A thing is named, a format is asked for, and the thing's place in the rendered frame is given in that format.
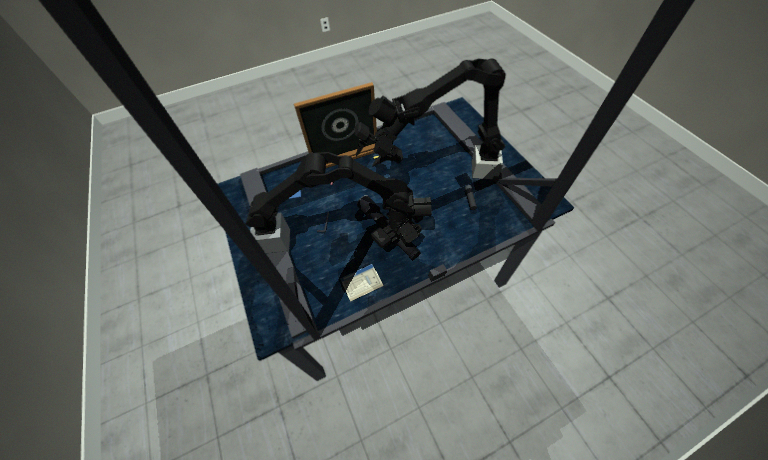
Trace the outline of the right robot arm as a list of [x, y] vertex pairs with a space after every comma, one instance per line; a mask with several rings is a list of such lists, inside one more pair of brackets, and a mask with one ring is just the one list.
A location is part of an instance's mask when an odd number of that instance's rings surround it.
[[[479, 70], [475, 70], [473, 65]], [[415, 125], [414, 119], [423, 115], [434, 101], [467, 80], [475, 81], [483, 84], [484, 87], [484, 122], [478, 125], [478, 134], [483, 141], [479, 151], [481, 160], [498, 161], [498, 154], [505, 147], [505, 144], [501, 143], [501, 134], [497, 125], [499, 91], [504, 85], [505, 78], [505, 71], [493, 58], [464, 60], [425, 88], [415, 89], [406, 95], [393, 98], [392, 102], [385, 96], [374, 99], [370, 104], [369, 114], [387, 123], [394, 132], [400, 133], [408, 123]], [[376, 142], [374, 152], [382, 158], [393, 158], [398, 153], [398, 149], [393, 145], [395, 138], [387, 137], [387, 132], [378, 134], [374, 141]]]

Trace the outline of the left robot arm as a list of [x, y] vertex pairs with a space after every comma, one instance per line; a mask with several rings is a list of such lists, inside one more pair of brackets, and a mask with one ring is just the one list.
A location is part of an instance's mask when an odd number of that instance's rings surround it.
[[[338, 168], [325, 174], [326, 163], [334, 163]], [[246, 225], [254, 227], [255, 235], [275, 233], [276, 216], [279, 205], [304, 187], [330, 184], [340, 178], [352, 181], [378, 193], [383, 199], [383, 209], [389, 209], [389, 216], [396, 221], [403, 220], [407, 212], [411, 217], [431, 217], [431, 197], [413, 198], [413, 191], [407, 184], [395, 178], [387, 179], [353, 160], [351, 156], [338, 156], [330, 152], [309, 153], [301, 161], [298, 169], [270, 192], [261, 192], [254, 196]], [[414, 212], [412, 212], [414, 209]], [[270, 220], [270, 221], [268, 221]], [[414, 228], [416, 227], [416, 228]], [[414, 229], [416, 230], [414, 230]], [[418, 230], [418, 232], [417, 232]], [[409, 219], [403, 225], [396, 226], [394, 234], [399, 235], [404, 244], [420, 236], [422, 227], [411, 224]]]

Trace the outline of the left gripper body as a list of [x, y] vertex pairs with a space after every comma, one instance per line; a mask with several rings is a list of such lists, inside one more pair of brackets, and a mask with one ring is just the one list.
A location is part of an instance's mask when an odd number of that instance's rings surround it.
[[[409, 214], [409, 212], [407, 212], [407, 214]], [[387, 223], [389, 224], [389, 226], [387, 227], [387, 230], [384, 231], [382, 228], [379, 227], [378, 229], [376, 229], [371, 233], [371, 238], [381, 248], [386, 247], [388, 244], [390, 244], [391, 239], [395, 237], [394, 229], [396, 228], [396, 226], [399, 226], [400, 224], [403, 225], [405, 221], [408, 219], [410, 221], [410, 224], [412, 223], [412, 218], [415, 220], [415, 223], [418, 223], [423, 219], [423, 217], [411, 217], [411, 214], [406, 215], [406, 217], [403, 220], [396, 221], [389, 216], [389, 212], [388, 212], [386, 214], [389, 217], [389, 219], [387, 220]]]

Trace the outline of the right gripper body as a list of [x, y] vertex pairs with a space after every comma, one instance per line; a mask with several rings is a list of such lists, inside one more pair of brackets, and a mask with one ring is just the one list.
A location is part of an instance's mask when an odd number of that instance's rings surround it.
[[[366, 125], [364, 125], [362, 122], [359, 122], [359, 123], [357, 123], [357, 125], [355, 126], [355, 135], [356, 135], [357, 137], [359, 137], [360, 139], [362, 139], [363, 141], [365, 141], [365, 142], [367, 142], [367, 141], [368, 141], [368, 139], [370, 139], [371, 141], [373, 141], [374, 143], [376, 143], [376, 142], [374, 141], [374, 138], [375, 138], [375, 137], [376, 137], [378, 134], [380, 134], [381, 132], [383, 132], [383, 131], [387, 132], [387, 137], [389, 137], [389, 138], [391, 138], [391, 137], [394, 137], [394, 138], [395, 138], [395, 140], [397, 139], [397, 135], [399, 134], [399, 133], [396, 133], [396, 132], [394, 132], [394, 131], [393, 131], [393, 130], [392, 130], [392, 129], [391, 129], [391, 128], [390, 128], [390, 127], [387, 125], [387, 123], [385, 123], [385, 124], [383, 123], [383, 126], [380, 128], [380, 130], [379, 130], [379, 131], [376, 131], [376, 133], [375, 133], [375, 136], [369, 132], [369, 127], [367, 127]], [[385, 132], [384, 132], [384, 133], [385, 133]], [[392, 158], [392, 160], [394, 160], [395, 162], [397, 162], [397, 163], [399, 164], [399, 163], [402, 161], [402, 159], [403, 159], [402, 150], [401, 150], [401, 149], [399, 149], [399, 148], [398, 148], [397, 146], [395, 146], [395, 145], [394, 145], [394, 147], [396, 147], [396, 148], [398, 149], [398, 153], [397, 153], [397, 154], [396, 154], [396, 155], [395, 155], [395, 156]]]

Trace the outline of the black metal support frame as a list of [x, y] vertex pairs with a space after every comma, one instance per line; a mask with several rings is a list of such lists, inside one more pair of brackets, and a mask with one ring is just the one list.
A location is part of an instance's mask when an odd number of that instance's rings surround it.
[[[91, 0], [39, 0], [211, 215], [315, 340], [317, 326], [206, 169]], [[695, 0], [663, 0], [558, 178], [499, 178], [552, 187], [531, 224], [543, 229]], [[557, 180], [556, 180], [557, 179]], [[294, 274], [293, 274], [294, 270]]]

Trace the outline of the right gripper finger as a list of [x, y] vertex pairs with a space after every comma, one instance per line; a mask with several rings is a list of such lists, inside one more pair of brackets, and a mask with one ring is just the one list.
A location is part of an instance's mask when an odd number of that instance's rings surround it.
[[378, 165], [378, 164], [380, 164], [380, 163], [382, 163], [382, 162], [384, 162], [384, 161], [393, 161], [393, 160], [392, 160], [392, 158], [390, 158], [390, 157], [385, 157], [385, 158], [382, 158], [382, 157], [379, 155], [379, 157], [378, 157], [378, 158], [377, 158], [377, 159], [374, 161], [374, 163], [373, 163], [373, 166], [376, 166], [376, 165]]
[[[364, 146], [367, 145], [367, 142], [363, 141], [360, 138], [359, 138], [359, 140], [360, 140], [360, 142], [359, 142], [359, 146], [358, 146], [358, 149], [357, 149], [357, 152], [356, 152], [356, 156], [358, 156], [359, 153], [361, 152], [361, 150], [364, 148]], [[361, 143], [361, 141], [362, 141], [362, 143]]]

